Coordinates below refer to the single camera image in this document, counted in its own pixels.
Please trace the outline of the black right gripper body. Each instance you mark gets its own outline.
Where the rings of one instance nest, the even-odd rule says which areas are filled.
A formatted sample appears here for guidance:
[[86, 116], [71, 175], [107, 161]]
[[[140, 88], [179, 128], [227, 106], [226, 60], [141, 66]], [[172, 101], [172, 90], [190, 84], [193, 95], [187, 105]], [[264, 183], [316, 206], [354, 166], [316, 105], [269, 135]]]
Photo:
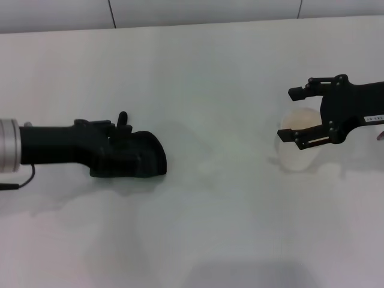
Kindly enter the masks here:
[[383, 82], [355, 85], [339, 75], [319, 84], [320, 115], [331, 143], [343, 143], [354, 129], [383, 124]]

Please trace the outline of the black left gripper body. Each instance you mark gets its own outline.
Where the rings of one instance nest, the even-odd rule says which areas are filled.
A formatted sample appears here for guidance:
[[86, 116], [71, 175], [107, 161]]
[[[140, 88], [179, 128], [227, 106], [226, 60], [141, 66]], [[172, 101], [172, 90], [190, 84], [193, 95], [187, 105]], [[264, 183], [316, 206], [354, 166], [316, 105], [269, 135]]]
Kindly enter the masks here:
[[20, 163], [77, 163], [89, 167], [89, 152], [112, 153], [107, 134], [90, 122], [77, 119], [67, 127], [21, 127]]

